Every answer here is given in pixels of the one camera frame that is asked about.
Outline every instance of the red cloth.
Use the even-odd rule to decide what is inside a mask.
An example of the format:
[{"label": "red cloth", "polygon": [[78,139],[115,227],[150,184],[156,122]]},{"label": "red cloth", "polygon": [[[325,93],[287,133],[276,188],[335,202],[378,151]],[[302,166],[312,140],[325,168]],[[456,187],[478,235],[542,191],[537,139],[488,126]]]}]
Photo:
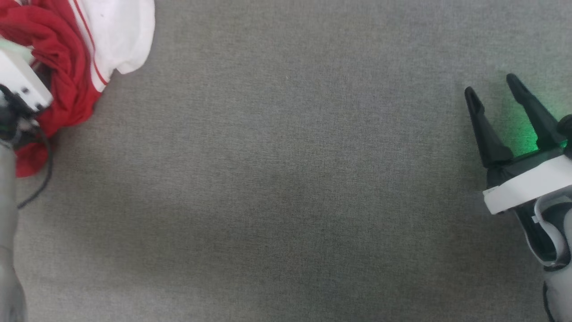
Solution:
[{"label": "red cloth", "polygon": [[[73,11],[65,0],[32,0],[20,6],[0,0],[0,34],[23,46],[33,46],[32,55],[52,70],[54,101],[37,119],[48,137],[61,127],[87,120],[100,97],[90,78],[90,54]],[[18,177],[33,175],[47,160],[43,144],[32,143],[17,151]]]}]

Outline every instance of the red stripe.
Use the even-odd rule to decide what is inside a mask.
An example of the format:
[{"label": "red stripe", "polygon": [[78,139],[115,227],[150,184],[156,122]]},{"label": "red stripe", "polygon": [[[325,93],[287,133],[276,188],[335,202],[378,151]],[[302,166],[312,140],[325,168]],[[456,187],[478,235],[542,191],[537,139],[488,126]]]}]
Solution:
[{"label": "red stripe", "polygon": [[104,78],[101,76],[101,74],[100,74],[100,70],[97,69],[97,64],[96,64],[96,43],[93,41],[92,33],[89,31],[88,23],[85,22],[84,15],[81,13],[81,9],[80,9],[80,6],[79,6],[78,3],[77,3],[77,0],[73,0],[73,2],[74,2],[74,4],[76,5],[77,12],[80,14],[81,21],[84,22],[85,30],[88,31],[89,40],[91,40],[91,42],[92,42],[92,46],[93,46],[93,66],[96,68],[97,76],[100,78],[101,82],[102,82],[105,86],[107,86],[108,82],[105,81],[105,79],[104,79]]}]

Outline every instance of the red and white garment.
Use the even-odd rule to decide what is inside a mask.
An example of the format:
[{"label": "red and white garment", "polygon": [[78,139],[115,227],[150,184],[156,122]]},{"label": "red and white garment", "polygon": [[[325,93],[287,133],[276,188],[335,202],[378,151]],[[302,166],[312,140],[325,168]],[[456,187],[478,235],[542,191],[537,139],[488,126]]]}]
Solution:
[{"label": "red and white garment", "polygon": [[[91,116],[115,69],[143,65],[154,28],[153,0],[0,0],[0,36],[31,46],[51,69],[54,101],[38,117],[48,137]],[[39,143],[17,155],[18,176],[35,174],[47,159]]]}]

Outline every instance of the gray fabric surface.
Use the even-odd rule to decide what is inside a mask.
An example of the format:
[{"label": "gray fabric surface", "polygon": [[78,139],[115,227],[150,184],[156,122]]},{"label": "gray fabric surface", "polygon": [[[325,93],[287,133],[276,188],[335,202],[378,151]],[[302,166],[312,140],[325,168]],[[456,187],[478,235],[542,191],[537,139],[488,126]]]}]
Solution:
[{"label": "gray fabric surface", "polygon": [[21,213],[30,321],[544,321],[463,90],[522,152],[504,76],[570,112],[571,29],[564,1],[157,1]]}]

